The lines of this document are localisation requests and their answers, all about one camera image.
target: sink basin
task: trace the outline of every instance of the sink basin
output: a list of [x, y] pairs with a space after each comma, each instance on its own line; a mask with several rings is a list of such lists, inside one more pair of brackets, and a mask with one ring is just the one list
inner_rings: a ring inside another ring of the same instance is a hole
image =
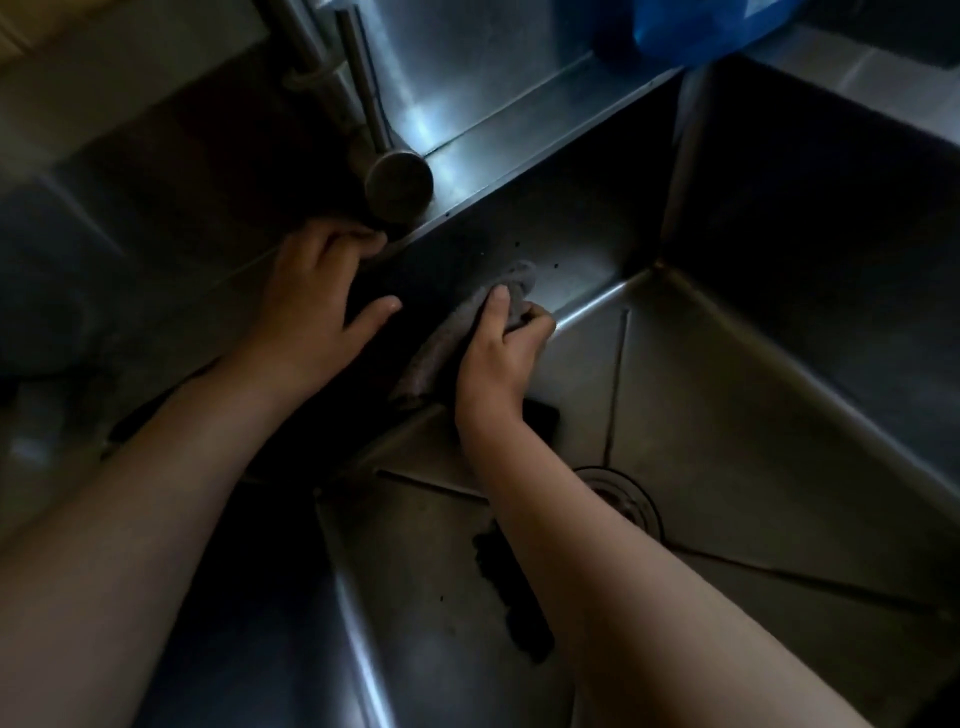
[[[946, 517], [755, 357], [710, 310], [645, 272], [559, 312], [530, 396], [553, 447], [652, 503], [692, 568], [877, 726], [903, 725], [960, 661]], [[436, 405], [320, 491], [368, 712], [398, 726], [566, 726], [554, 653], [511, 642], [471, 539], [492, 512]]]

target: forearm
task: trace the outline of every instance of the forearm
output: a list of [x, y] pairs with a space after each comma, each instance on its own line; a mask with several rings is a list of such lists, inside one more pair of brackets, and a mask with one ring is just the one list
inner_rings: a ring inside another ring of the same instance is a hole
[[289, 409], [232, 364], [187, 383], [0, 555], [8, 725], [129, 724], [233, 483]]
[[865, 725], [529, 427], [488, 421], [463, 435], [558, 646], [609, 724]]

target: grey cloth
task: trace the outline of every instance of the grey cloth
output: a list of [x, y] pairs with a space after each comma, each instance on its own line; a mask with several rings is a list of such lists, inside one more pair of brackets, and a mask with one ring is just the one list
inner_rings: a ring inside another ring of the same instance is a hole
[[401, 409], [413, 409], [430, 399], [435, 392], [440, 371], [462, 349], [487, 296], [495, 286], [503, 284], [510, 291], [507, 330], [519, 328], [523, 323], [523, 301], [536, 283], [537, 266], [528, 260], [519, 260], [477, 288], [423, 342], [397, 381], [390, 402]]

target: hand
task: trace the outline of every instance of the hand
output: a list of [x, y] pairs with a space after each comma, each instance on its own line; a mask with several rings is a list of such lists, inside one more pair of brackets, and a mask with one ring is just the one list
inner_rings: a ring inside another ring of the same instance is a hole
[[387, 296], [345, 327], [347, 294], [360, 260], [387, 242], [383, 232], [341, 220], [310, 220], [286, 237], [260, 314], [225, 360], [294, 406], [339, 374], [401, 308]]
[[498, 285], [487, 298], [473, 341], [457, 377], [457, 426], [491, 425], [503, 418], [520, 420], [523, 394], [557, 323], [538, 305], [529, 304], [524, 327], [503, 331], [510, 315], [510, 293]]

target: drain strainer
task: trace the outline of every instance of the drain strainer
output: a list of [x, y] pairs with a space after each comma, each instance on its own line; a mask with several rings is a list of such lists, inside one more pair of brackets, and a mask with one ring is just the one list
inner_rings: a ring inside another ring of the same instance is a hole
[[639, 526], [658, 541], [663, 526], [653, 501], [629, 477], [606, 468], [580, 468], [580, 479], [627, 521]]

